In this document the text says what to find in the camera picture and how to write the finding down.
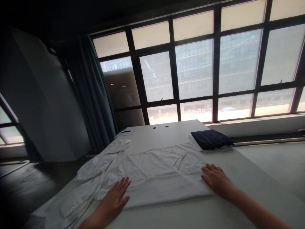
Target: window frame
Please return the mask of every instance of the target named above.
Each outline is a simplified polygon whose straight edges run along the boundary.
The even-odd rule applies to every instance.
[[[21,126],[20,126],[18,120],[16,119],[15,115],[12,113],[12,111],[7,106],[7,104],[4,102],[2,96],[0,96],[0,106],[4,110],[6,115],[9,117],[9,119],[11,120],[11,122],[0,124],[0,129],[5,128],[5,127],[16,127],[16,129],[22,136]],[[6,145],[24,144],[24,142],[8,143],[6,138],[3,136],[3,134],[1,132],[0,132],[0,139],[4,142],[4,144],[0,144],[0,147],[6,146]]]
[[[215,3],[212,5],[208,5],[206,7],[203,6],[203,7],[198,7],[196,9],[193,9],[193,10],[192,9],[185,10],[184,12],[177,12],[172,15],[159,17],[158,19],[151,19],[151,20],[147,20],[145,22],[133,23],[131,25],[122,26],[119,28],[115,28],[113,30],[107,30],[107,31],[104,31],[101,33],[96,33],[94,35],[91,35],[90,38],[93,40],[95,38],[111,35],[111,34],[122,32],[122,31],[126,32],[129,52],[115,54],[115,55],[107,56],[107,57],[102,57],[102,58],[99,58],[99,61],[103,62],[103,61],[114,60],[114,59],[127,57],[127,56],[131,57],[141,105],[134,106],[134,107],[114,109],[114,112],[127,111],[127,110],[133,110],[133,109],[142,109],[145,125],[149,125],[147,108],[176,104],[177,112],[178,112],[178,121],[181,121],[180,103],[212,99],[213,100],[212,122],[204,122],[204,123],[217,123],[217,122],[220,122],[220,121],[218,121],[218,100],[219,100],[219,98],[236,96],[236,95],[245,95],[245,94],[253,94],[252,107],[250,108],[250,117],[229,119],[229,120],[222,120],[222,121],[233,121],[233,120],[240,120],[240,119],[278,116],[278,115],[287,115],[287,114],[305,112],[305,111],[297,112],[297,108],[298,108],[299,101],[300,101],[300,98],[302,95],[303,87],[305,86],[305,65],[299,64],[299,63],[305,63],[305,48],[304,48],[305,45],[304,44],[302,46],[301,55],[299,58],[299,63],[298,63],[297,69],[296,69],[294,81],[261,86],[269,32],[271,30],[276,30],[276,29],[280,29],[280,28],[284,28],[284,27],[305,24],[305,15],[284,18],[284,19],[279,19],[279,20],[275,20],[275,21],[269,21],[270,14],[271,14],[271,8],[272,8],[272,0],[267,0],[266,9],[265,9],[265,18],[264,18],[263,23],[249,25],[249,26],[231,29],[231,30],[225,30],[225,31],[221,32],[221,9],[223,7],[232,6],[232,5],[236,5],[239,3],[245,3],[245,2],[249,2],[249,1],[252,1],[252,0],[236,0],[236,1]],[[173,19],[185,17],[185,16],[191,16],[191,15],[198,14],[198,13],[204,13],[204,12],[208,12],[211,10],[214,11],[214,19],[213,19],[214,29],[213,29],[212,34],[202,35],[202,36],[188,38],[188,39],[179,40],[179,41],[174,40]],[[135,50],[134,43],[133,43],[133,37],[132,37],[132,29],[143,27],[146,25],[152,25],[152,24],[156,24],[156,23],[160,23],[160,22],[164,22],[164,21],[168,21],[168,23],[169,23],[170,43]],[[219,94],[220,38],[223,36],[227,36],[227,35],[234,35],[237,33],[248,32],[248,31],[257,30],[257,29],[262,29],[262,37],[261,37],[260,50],[259,50],[259,56],[258,56],[258,66],[257,66],[254,89],[247,90],[247,91]],[[212,74],[213,94],[211,96],[203,96],[203,97],[180,100],[175,47],[178,45],[184,45],[184,44],[208,40],[208,39],[213,39],[213,74]],[[144,86],[144,79],[143,79],[143,75],[142,75],[139,58],[142,56],[152,55],[152,54],[156,54],[156,53],[160,53],[160,52],[169,52],[171,75],[172,75],[172,85],[173,85],[173,99],[164,100],[164,101],[147,102],[146,91],[145,91],[145,86]],[[292,98],[292,104],[291,104],[291,109],[290,109],[289,113],[255,116],[257,95],[259,92],[274,91],[274,90],[281,90],[281,89],[288,89],[288,88],[295,88],[295,93]]]

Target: dark ceiling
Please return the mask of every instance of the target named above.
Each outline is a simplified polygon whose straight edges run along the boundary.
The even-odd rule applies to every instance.
[[[17,0],[1,15],[42,40],[61,40],[213,2],[219,0]]]

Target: dark folded cloth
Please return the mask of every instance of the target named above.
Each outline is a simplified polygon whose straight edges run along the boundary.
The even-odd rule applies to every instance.
[[[191,132],[198,145],[203,149],[216,149],[223,146],[234,145],[234,142],[216,130],[204,130]]]

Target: frosted window pane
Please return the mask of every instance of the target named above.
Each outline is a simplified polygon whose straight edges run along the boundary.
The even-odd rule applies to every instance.
[[[305,111],[305,89],[303,88],[302,96],[297,111]]]
[[[169,52],[140,57],[148,102],[173,99]]]
[[[219,98],[218,120],[250,117],[253,94]]]
[[[16,127],[1,128],[0,132],[9,144],[24,142],[23,137],[20,135]]]
[[[221,10],[221,31],[264,22],[266,0],[256,0],[224,7]]]
[[[130,57],[101,62],[114,109],[140,105]]]
[[[180,103],[181,121],[198,119],[200,122],[212,121],[212,100]]]
[[[290,88],[258,93],[255,116],[289,113],[294,91]]]
[[[175,50],[180,99],[212,95],[213,39]]]
[[[115,113],[119,129],[124,130],[127,127],[144,126],[142,109],[119,111]]]
[[[178,121],[177,105],[147,108],[149,124],[162,124]]]
[[[214,11],[173,20],[175,41],[213,33]]]
[[[270,31],[261,85],[294,80],[305,24]]]
[[[2,107],[0,107],[0,124],[12,122],[10,118],[6,115]]]
[[[135,49],[170,42],[168,21],[132,29]]]
[[[99,58],[129,52],[125,32],[93,39],[93,43]]]
[[[304,0],[273,0],[270,21],[305,14]]]
[[[220,39],[219,94],[254,89],[262,30]]]

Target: white tabletop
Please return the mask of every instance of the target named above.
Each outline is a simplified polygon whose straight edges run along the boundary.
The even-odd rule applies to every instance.
[[[209,129],[199,120],[137,127],[130,139],[126,155],[151,148],[173,146],[189,142],[190,132]],[[232,182],[252,198],[273,212],[293,228],[305,228],[305,203],[288,192],[234,147],[202,152],[206,161],[222,167]],[[94,201],[75,228],[98,206]],[[123,210],[108,228],[255,228],[251,221],[230,202],[218,197],[196,198],[169,204]]]

